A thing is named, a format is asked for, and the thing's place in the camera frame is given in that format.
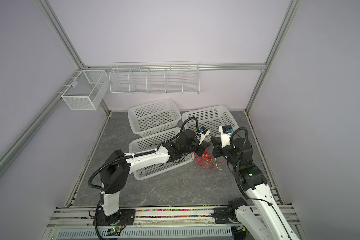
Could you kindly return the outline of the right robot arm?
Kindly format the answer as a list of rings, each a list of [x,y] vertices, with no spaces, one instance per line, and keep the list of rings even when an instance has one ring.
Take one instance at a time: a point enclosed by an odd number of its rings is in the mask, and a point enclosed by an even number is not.
[[[243,227],[255,240],[297,240],[277,205],[269,183],[253,162],[253,147],[245,127],[233,130],[230,125],[219,127],[220,137],[211,137],[213,157],[223,157],[232,167],[231,173],[243,195],[228,203],[229,218]]]

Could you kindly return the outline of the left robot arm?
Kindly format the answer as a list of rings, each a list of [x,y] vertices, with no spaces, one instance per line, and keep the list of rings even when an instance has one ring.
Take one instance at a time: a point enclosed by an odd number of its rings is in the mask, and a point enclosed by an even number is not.
[[[122,219],[128,220],[120,210],[119,199],[129,174],[156,164],[176,162],[192,153],[200,157],[210,145],[205,141],[209,135],[209,129],[200,127],[198,119],[190,117],[182,124],[178,134],[152,150],[137,153],[114,151],[88,179],[88,186],[101,194],[94,223],[106,226],[118,224]]]

